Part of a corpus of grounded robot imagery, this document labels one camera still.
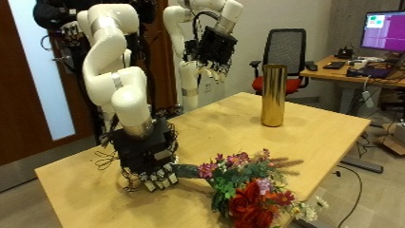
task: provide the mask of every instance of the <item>keyboard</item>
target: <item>keyboard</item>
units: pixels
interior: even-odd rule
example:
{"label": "keyboard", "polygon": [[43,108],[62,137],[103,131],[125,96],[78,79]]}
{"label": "keyboard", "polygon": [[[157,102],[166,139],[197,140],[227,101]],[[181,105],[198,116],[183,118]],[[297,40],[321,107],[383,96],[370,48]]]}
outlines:
{"label": "keyboard", "polygon": [[345,65],[345,61],[337,61],[337,62],[330,62],[329,64],[326,64],[323,66],[323,68],[327,68],[327,69],[339,69],[339,68],[342,68],[343,65]]}

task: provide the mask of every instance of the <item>wall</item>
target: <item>wall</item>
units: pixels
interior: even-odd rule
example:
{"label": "wall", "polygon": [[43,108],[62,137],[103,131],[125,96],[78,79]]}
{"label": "wall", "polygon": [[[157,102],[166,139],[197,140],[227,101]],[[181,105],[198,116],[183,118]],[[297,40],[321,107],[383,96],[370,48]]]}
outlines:
{"label": "wall", "polygon": [[[238,0],[242,4],[242,14],[234,27],[233,36],[238,39],[235,53],[231,57],[233,65],[223,84],[215,84],[214,80],[202,77],[199,86],[199,106],[206,105],[238,92],[253,93],[250,87],[253,81],[251,60],[261,60],[266,43],[266,34],[270,29],[303,28],[307,32],[306,59],[318,61],[327,53],[326,37],[329,26],[329,13],[331,0]],[[209,18],[201,25],[211,26]],[[185,34],[191,34],[190,23],[181,26]],[[203,92],[203,84],[211,82],[213,91]],[[179,80],[177,75],[177,97],[181,103]],[[309,87],[289,97],[317,97],[319,91],[318,82],[310,81]]]}
{"label": "wall", "polygon": [[385,51],[359,48],[362,26],[366,12],[397,10],[399,0],[339,0],[331,3],[327,51],[335,53],[338,48],[351,44],[354,51],[363,56],[383,56]]}

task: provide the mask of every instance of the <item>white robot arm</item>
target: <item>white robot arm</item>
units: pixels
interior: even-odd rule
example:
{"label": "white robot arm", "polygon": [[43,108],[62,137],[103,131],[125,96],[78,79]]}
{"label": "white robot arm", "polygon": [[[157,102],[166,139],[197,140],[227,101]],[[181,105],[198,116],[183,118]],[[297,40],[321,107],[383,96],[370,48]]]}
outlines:
{"label": "white robot arm", "polygon": [[[177,0],[179,6],[163,9],[163,26],[167,31],[174,53],[182,59],[178,65],[182,105],[185,111],[197,108],[197,79],[203,71],[222,81],[229,70],[229,59],[237,40],[230,33],[239,19],[242,5],[234,0]],[[201,40],[185,41],[179,23],[197,19],[203,8],[219,12],[205,12],[215,19],[213,28],[205,27]]]}
{"label": "white robot arm", "polygon": [[130,52],[123,37],[138,31],[137,12],[126,4],[101,4],[81,11],[77,21],[91,44],[82,70],[87,96],[101,107],[105,120],[115,113],[126,134],[142,139],[153,126],[146,79],[138,67],[125,67]]}
{"label": "white robot arm", "polygon": [[146,77],[137,66],[129,66],[130,51],[123,35],[138,31],[138,15],[130,5],[99,4],[81,11],[78,25],[90,43],[82,72],[87,96],[103,112],[113,115],[122,129],[110,132],[122,176],[133,189],[130,175],[149,191],[165,189],[177,182],[170,164],[175,161],[175,133],[165,118],[151,121],[146,103]]}

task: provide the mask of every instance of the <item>red chair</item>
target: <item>red chair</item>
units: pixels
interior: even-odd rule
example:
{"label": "red chair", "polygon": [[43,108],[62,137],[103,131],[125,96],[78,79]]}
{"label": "red chair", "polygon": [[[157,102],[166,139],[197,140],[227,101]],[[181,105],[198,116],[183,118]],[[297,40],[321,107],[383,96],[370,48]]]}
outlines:
{"label": "red chair", "polygon": [[[305,68],[306,31],[303,28],[278,28],[267,33],[265,42],[263,63],[287,66],[286,95],[307,86],[309,78],[299,76]],[[254,81],[251,87],[257,95],[262,94],[263,76],[258,75],[258,64],[251,61]]]}

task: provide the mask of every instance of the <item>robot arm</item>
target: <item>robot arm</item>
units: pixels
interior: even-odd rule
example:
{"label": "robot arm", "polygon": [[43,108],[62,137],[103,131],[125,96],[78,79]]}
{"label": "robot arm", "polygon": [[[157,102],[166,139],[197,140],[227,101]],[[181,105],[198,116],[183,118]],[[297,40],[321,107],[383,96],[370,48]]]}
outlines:
{"label": "robot arm", "polygon": [[91,42],[82,70],[87,96],[106,116],[115,113],[126,134],[142,139],[151,130],[146,79],[138,67],[125,68],[121,57],[129,51],[123,35],[138,31],[137,12],[126,4],[102,4],[77,19]]}
{"label": "robot arm", "polygon": [[233,27],[239,19],[242,5],[234,0],[178,0],[179,6],[163,9],[163,26],[167,31],[174,53],[185,61],[189,44],[183,40],[183,32],[179,23],[190,22],[197,12],[203,8],[219,12],[213,28],[206,27],[199,44],[195,47],[195,59],[206,66],[207,62],[226,65],[233,53],[233,45],[237,40],[230,36]]}
{"label": "robot arm", "polygon": [[[177,0],[179,6],[163,9],[163,26],[169,34],[174,53],[182,59],[178,65],[182,105],[185,111],[198,107],[197,102],[197,78],[203,71],[217,81],[223,81],[230,67],[230,56],[234,51],[233,27],[239,19],[242,5],[234,0]],[[201,11],[207,8],[219,12],[215,16],[211,12]],[[199,14],[206,14],[215,19],[214,27],[205,27],[201,40],[185,41],[185,35],[179,24],[194,22]]]}

